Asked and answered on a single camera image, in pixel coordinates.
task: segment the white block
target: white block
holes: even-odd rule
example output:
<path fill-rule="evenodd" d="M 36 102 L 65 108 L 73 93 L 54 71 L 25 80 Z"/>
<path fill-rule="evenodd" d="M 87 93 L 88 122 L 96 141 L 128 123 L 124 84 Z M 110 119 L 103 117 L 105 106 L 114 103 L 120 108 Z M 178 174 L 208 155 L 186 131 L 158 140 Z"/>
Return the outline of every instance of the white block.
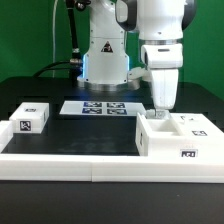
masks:
<path fill-rule="evenodd" d="M 7 146 L 13 137 L 13 128 L 11 121 L 0 122 L 0 153 Z"/>
<path fill-rule="evenodd" d="M 14 133 L 41 133 L 49 117 L 48 103 L 22 103 L 9 118 Z"/>
<path fill-rule="evenodd" d="M 167 120 L 138 115 L 136 144 L 152 159 L 209 159 L 224 156 L 224 133 L 202 114 L 171 114 Z"/>

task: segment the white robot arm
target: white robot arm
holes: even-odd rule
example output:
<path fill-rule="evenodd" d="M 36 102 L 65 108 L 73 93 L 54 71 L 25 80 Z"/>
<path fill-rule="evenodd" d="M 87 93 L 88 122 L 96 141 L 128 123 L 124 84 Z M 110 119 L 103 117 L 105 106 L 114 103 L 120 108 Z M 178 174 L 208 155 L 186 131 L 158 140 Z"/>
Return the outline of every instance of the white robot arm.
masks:
<path fill-rule="evenodd" d="M 118 0 L 117 22 L 139 31 L 141 60 L 147 66 L 156 109 L 172 109 L 176 100 L 178 68 L 183 65 L 183 29 L 193 20 L 194 0 Z"/>

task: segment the white plastic housing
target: white plastic housing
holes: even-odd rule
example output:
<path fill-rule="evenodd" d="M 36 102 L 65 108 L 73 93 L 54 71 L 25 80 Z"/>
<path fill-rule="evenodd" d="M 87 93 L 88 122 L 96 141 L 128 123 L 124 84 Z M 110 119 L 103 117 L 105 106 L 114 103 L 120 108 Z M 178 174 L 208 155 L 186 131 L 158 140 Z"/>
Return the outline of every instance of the white plastic housing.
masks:
<path fill-rule="evenodd" d="M 124 30 L 115 20 L 115 4 L 95 0 L 90 5 L 90 47 L 84 56 L 79 81 L 118 85 L 127 82 L 129 57 L 124 50 Z"/>
<path fill-rule="evenodd" d="M 49 103 L 22 103 L 9 118 L 14 133 L 41 133 L 49 117 Z"/>
<path fill-rule="evenodd" d="M 185 0 L 138 0 L 139 39 L 175 40 L 182 38 L 185 4 Z"/>
<path fill-rule="evenodd" d="M 156 109 L 172 109 L 177 94 L 177 69 L 151 70 L 151 88 Z"/>

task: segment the black label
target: black label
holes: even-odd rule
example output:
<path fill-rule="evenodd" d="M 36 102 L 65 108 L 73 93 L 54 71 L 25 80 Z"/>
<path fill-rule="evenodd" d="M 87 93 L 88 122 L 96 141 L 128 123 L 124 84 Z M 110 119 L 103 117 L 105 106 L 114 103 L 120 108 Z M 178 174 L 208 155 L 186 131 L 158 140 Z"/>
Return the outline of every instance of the black label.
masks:
<path fill-rule="evenodd" d="M 195 158 L 198 156 L 197 150 L 182 150 L 181 157 Z"/>
<path fill-rule="evenodd" d="M 20 131 L 31 131 L 31 121 L 20 121 Z"/>

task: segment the white platform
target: white platform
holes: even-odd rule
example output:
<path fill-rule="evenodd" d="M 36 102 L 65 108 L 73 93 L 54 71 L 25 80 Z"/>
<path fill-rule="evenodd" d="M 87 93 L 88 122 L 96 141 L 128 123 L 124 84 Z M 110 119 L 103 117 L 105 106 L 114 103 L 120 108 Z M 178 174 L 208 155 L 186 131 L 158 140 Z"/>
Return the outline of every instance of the white platform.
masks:
<path fill-rule="evenodd" d="M 223 133 L 203 116 L 194 116 L 192 120 L 192 115 L 172 115 L 168 123 L 144 118 L 148 126 L 142 122 L 140 130 L 151 138 L 153 148 L 146 145 L 141 156 L 0 154 L 0 180 L 224 183 Z M 219 142 L 210 143 L 211 139 Z"/>

